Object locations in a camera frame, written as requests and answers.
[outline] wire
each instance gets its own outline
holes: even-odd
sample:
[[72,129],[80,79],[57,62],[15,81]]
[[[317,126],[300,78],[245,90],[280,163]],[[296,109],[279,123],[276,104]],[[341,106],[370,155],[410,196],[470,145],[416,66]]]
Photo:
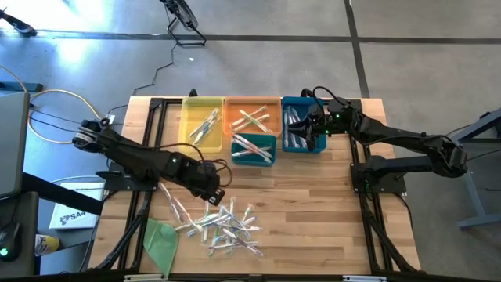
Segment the wire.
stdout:
[[116,109],[120,109],[120,108],[127,107],[127,106],[128,106],[128,104],[121,105],[121,106],[118,106],[118,107],[112,107],[110,110],[108,110],[108,114],[110,114],[112,111],[114,111]]
[[28,90],[26,89],[26,86],[24,85],[24,83],[17,77],[17,75],[15,75],[10,69],[0,65],[0,67],[4,70],[6,70],[8,73],[10,73],[16,80],[17,82],[19,82],[19,84],[21,85],[21,87],[23,88],[24,92],[28,92]]
[[314,89],[313,89],[313,95],[315,95],[315,91],[316,89],[323,89],[325,90],[327,93],[329,93],[339,104],[343,105],[343,106],[346,106],[346,103],[342,103],[335,95],[334,93],[332,93],[332,91],[330,91],[328,88],[326,87],[323,87],[323,86],[316,86]]
[[56,179],[56,180],[51,181],[50,183],[57,183],[57,182],[65,181],[65,180],[83,179],[83,178],[99,178],[99,179],[101,179],[101,177],[99,177],[97,175],[79,175],[79,176],[64,177],[62,179]]
[[220,172],[221,170],[223,170],[225,168],[228,169],[228,173],[229,173],[229,181],[228,181],[228,183],[226,183],[225,185],[219,185],[221,187],[228,187],[232,183],[232,181],[233,181],[233,171],[228,166],[228,162],[226,160],[223,160],[223,159],[209,160],[207,162],[212,162],[212,163],[215,163],[215,164],[222,165],[222,168],[216,169],[216,172]]
[[500,152],[501,149],[498,149],[498,150],[492,150],[490,152],[487,152],[487,153],[484,153],[484,154],[479,154],[478,156],[475,156],[475,157],[470,157],[469,159],[467,159],[467,161],[472,161],[476,158],[479,158],[479,157],[484,157],[484,156],[487,156],[489,154],[494,154],[494,153],[497,153],[497,152]]
[[58,116],[53,115],[53,114],[47,114],[47,113],[44,113],[44,112],[42,112],[42,111],[40,111],[40,110],[36,110],[36,109],[30,109],[30,110],[35,111],[35,112],[37,112],[37,113],[39,113],[39,114],[44,114],[44,115],[49,116],[49,117],[59,118],[60,120],[63,120],[63,121],[73,122],[73,123],[75,123],[75,124],[77,124],[77,125],[79,125],[79,124],[81,123],[81,122],[78,122],[78,121],[72,121],[72,120],[69,120],[69,119],[66,119],[66,118],[63,118],[63,117],[58,117]]
[[[36,93],[34,95],[31,96],[31,101],[35,100],[36,98],[38,98],[40,95],[43,95],[43,94],[46,94],[46,93],[50,93],[50,92],[60,92],[60,93],[65,93],[65,94],[68,94],[68,95],[71,95],[71,96],[74,96],[74,97],[77,97],[78,99],[80,99],[82,102],[85,103],[85,105],[87,105],[87,107],[89,109],[91,109],[92,113],[96,116],[96,118],[98,118],[99,120],[101,119],[101,117],[97,114],[96,110],[94,109],[94,107],[89,103],[87,102],[86,99],[84,99],[84,97],[76,94],[76,93],[73,93],[73,92],[70,92],[70,91],[67,91],[67,90],[62,90],[62,89],[49,89],[49,90],[44,90],[42,92],[39,92],[39,93]],[[39,138],[47,141],[47,142],[50,142],[50,143],[55,143],[55,144],[71,144],[71,141],[56,141],[56,140],[52,140],[52,139],[48,139],[48,138],[45,138],[44,136],[41,136],[38,132],[36,132],[34,129],[33,129],[33,126],[31,126],[31,114],[33,112],[30,112],[28,114],[28,117],[30,119],[28,119],[28,128]]]
[[10,223],[14,222],[14,217],[16,216],[17,206],[21,202],[21,195],[17,195],[16,204],[14,205],[13,215],[10,217]]
[[159,72],[159,71],[161,71],[161,70],[163,70],[164,68],[169,67],[169,66],[171,66],[171,65],[173,65],[173,64],[174,64],[174,48],[175,48],[177,45],[178,45],[178,43],[176,42],[176,43],[174,44],[174,47],[172,47],[172,49],[171,49],[171,62],[170,62],[170,63],[168,63],[168,64],[166,64],[165,66],[162,66],[162,67],[157,68],[157,69],[155,70],[155,75],[153,76],[153,79],[151,80],[151,83],[149,83],[148,85],[139,86],[138,88],[134,89],[134,90],[132,91],[132,95],[133,95],[133,96],[135,96],[135,94],[136,94],[139,90],[141,90],[141,89],[145,89],[145,88],[148,88],[148,87],[150,87],[150,86],[154,86],[154,85],[156,84],[156,82],[157,82],[158,72]]
[[88,239],[87,248],[85,249],[85,253],[84,253],[84,259],[82,259],[80,267],[78,267],[78,272],[81,272],[81,270],[84,268],[85,261],[87,260],[88,251],[91,248],[92,238],[94,238],[94,233],[97,230],[98,223],[99,223],[99,217],[96,220],[96,224],[94,225],[94,228],[92,229],[91,236]]
[[394,193],[394,195],[397,196],[397,198],[400,199],[400,201],[402,201],[402,203],[407,208],[407,212],[409,213],[410,228],[414,229],[414,225],[413,225],[413,213],[410,211],[409,205],[407,204],[407,202],[405,201],[405,199],[402,197],[402,195],[400,195],[399,193]]
[[34,121],[36,121],[36,122],[40,122],[40,123],[42,123],[42,124],[44,124],[44,125],[49,125],[49,126],[52,126],[53,128],[57,128],[57,129],[60,129],[60,130],[64,130],[64,131],[66,131],[66,132],[74,132],[74,133],[78,133],[78,131],[76,131],[76,130],[70,130],[70,129],[61,128],[61,127],[59,127],[59,126],[57,126],[57,125],[51,125],[51,124],[49,124],[48,122],[45,122],[45,121],[39,121],[39,120],[38,120],[38,119],[36,119],[36,118],[28,117],[28,119],[29,119],[29,120],[34,120]]
[[322,111],[322,118],[326,116],[325,110],[322,107],[322,104],[320,104],[319,98],[315,95],[315,93],[312,92],[313,99],[315,99],[315,102],[317,105],[319,105],[319,109]]
[[461,129],[467,128],[468,126],[470,126],[470,125],[464,125],[464,126],[461,126],[460,128],[456,128],[456,129],[452,130],[451,132],[449,132],[449,133],[447,133],[447,134],[445,134],[445,135],[446,135],[446,136],[449,136],[449,135],[453,134],[454,132],[456,132],[456,131],[458,131],[458,130],[461,130]]

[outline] green cloth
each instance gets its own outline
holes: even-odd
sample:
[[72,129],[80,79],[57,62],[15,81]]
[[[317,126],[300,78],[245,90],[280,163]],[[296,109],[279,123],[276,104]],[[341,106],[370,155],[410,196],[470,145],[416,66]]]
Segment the green cloth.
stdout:
[[168,277],[178,249],[178,234],[174,228],[156,219],[148,219],[142,245],[157,267]]

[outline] gray floor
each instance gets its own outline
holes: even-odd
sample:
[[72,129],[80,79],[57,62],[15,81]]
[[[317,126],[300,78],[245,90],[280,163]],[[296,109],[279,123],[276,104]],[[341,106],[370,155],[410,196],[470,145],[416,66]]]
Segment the gray floor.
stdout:
[[[501,38],[501,2],[496,0],[352,0],[359,36],[400,38]],[[188,1],[202,32],[230,35],[349,36],[342,0]],[[164,34],[167,20],[156,0],[18,0],[8,13],[38,29]],[[9,28],[5,23],[0,27]],[[127,103],[135,87],[150,82],[170,61],[171,41],[0,37],[0,61],[24,81],[82,94],[98,112]],[[501,45],[361,44],[369,93],[384,100],[388,123],[413,131],[446,133],[501,104]],[[11,80],[0,73],[0,80]],[[345,97],[360,97],[350,42],[208,42],[203,49],[175,50],[175,65],[157,85],[138,95],[298,95],[325,85]],[[81,120],[92,113],[60,94],[36,102],[45,112]],[[66,105],[74,105],[71,110]],[[73,128],[46,117],[45,120]],[[36,125],[46,136],[71,133]],[[468,146],[471,155],[496,146]],[[397,149],[399,157],[412,153]],[[501,212],[500,154],[469,165],[488,212]],[[46,143],[28,133],[25,171],[44,179],[88,175],[105,158]],[[431,173],[407,175],[408,202],[420,261],[429,273],[499,280],[501,225],[460,232],[456,222],[474,215],[461,179]],[[42,202],[41,206],[52,204]],[[47,224],[49,214],[41,215]],[[83,248],[42,259],[43,273],[75,271]]]

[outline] wooden tabletop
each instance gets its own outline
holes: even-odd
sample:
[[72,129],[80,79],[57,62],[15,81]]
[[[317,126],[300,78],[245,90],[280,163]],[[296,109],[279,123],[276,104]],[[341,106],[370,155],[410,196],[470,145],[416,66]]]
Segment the wooden tabletop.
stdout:
[[[131,97],[122,135],[142,142],[150,99]],[[381,99],[362,99],[363,111],[386,124]],[[164,126],[162,144],[178,140],[181,105],[170,105]],[[155,136],[153,125],[152,136]],[[260,242],[264,256],[258,258],[245,248],[231,256],[217,251],[206,255],[200,235],[179,234],[179,246],[171,273],[266,273],[266,274],[363,274],[370,273],[366,239],[362,228],[359,198],[351,188],[349,165],[351,151],[346,135],[327,138],[327,148],[320,154],[284,153],[278,140],[276,163],[271,168],[231,164],[233,181],[225,188],[223,204],[236,196],[236,215],[241,216],[247,204],[255,206],[258,216],[252,240]],[[394,157],[390,145],[371,146],[373,155]],[[229,138],[224,138],[220,154],[205,154],[206,159],[229,161]],[[228,172],[222,171],[222,183]],[[165,182],[194,218],[204,213],[204,202],[192,197],[183,187]],[[96,266],[112,250],[124,232],[131,193],[120,192],[106,201],[97,229],[89,266]],[[392,194],[381,194],[387,234],[407,261],[420,268],[409,215],[403,203]],[[150,217],[177,226],[167,198],[157,191],[153,195]],[[135,247],[135,236],[129,249],[129,262]],[[378,261],[383,265],[380,244],[376,240]],[[141,272],[159,272],[147,253],[143,253]]]

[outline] box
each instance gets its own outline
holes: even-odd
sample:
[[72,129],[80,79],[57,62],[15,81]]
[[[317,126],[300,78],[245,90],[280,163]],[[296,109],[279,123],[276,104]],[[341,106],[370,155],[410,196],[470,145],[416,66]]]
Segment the box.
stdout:
[[273,131],[273,133],[263,132],[257,125],[248,125],[239,133],[265,134],[280,136],[282,133],[282,102],[279,97],[259,96],[259,97],[225,97],[225,120],[223,121],[223,132],[226,136],[232,135],[231,124],[243,118],[240,110],[248,114],[266,105],[266,109],[256,113],[253,117],[259,118],[264,114],[269,114],[269,118],[261,123]]
[[[240,136],[243,138],[249,140],[251,143],[258,147],[263,147],[263,146],[271,146],[272,148],[268,150],[268,152],[272,155],[272,163],[269,164],[267,163],[263,157],[261,157],[258,154],[249,154],[247,156],[243,157],[232,157],[232,162],[235,165],[256,165],[256,166],[264,166],[264,167],[270,167],[273,164],[275,164],[276,160],[276,137],[273,135],[264,135],[264,134],[247,134],[247,133],[240,133]],[[245,150],[241,145],[237,143],[232,143],[232,150],[231,154],[235,152],[240,152]]]
[[[182,100],[181,121],[179,123],[178,141],[180,143],[193,144],[194,140],[189,138],[189,134],[202,124],[214,108],[219,109],[218,121],[201,143],[197,145],[202,153],[219,153],[222,149],[222,121],[224,119],[223,97],[186,97]],[[180,150],[187,154],[193,149],[181,146]]]
[[[320,105],[323,107],[323,101],[319,99]],[[294,109],[296,109],[297,114],[299,115],[300,120],[303,120],[306,117],[306,114],[308,113],[308,108],[316,104],[316,101],[312,97],[283,97],[282,98],[282,116],[284,113],[286,113],[286,108],[288,106],[292,106]],[[283,128],[286,128],[286,123],[285,119],[283,119]],[[289,134],[289,146],[285,147],[285,144],[283,143],[284,138],[282,138],[282,149],[285,152],[292,152],[292,153],[320,153],[321,151],[325,150],[327,147],[327,139],[325,135],[320,135],[319,138],[315,139],[315,149],[313,151],[308,151],[307,148],[296,148],[293,146],[293,143],[290,141],[291,134]],[[294,136],[296,138],[297,143],[301,144],[299,141],[299,137]]]

